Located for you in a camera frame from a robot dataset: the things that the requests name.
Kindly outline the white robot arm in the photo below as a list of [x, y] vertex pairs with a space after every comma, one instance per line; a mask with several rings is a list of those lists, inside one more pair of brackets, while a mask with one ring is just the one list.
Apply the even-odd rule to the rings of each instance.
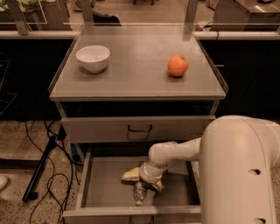
[[277, 224], [271, 169], [280, 165], [280, 125], [226, 115], [210, 122], [202, 137], [156, 143], [125, 181], [162, 189], [162, 174], [176, 160], [199, 162], [201, 224]]

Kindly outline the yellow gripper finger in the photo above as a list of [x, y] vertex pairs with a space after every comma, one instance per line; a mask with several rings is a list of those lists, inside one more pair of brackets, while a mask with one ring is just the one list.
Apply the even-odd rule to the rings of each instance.
[[159, 193], [161, 193], [164, 188], [161, 180], [159, 180], [157, 183], [149, 183], [149, 186], [155, 189]]
[[132, 170], [126, 171], [122, 175], [123, 181], [134, 181], [137, 182], [140, 180], [140, 169], [138, 167], [133, 168]]

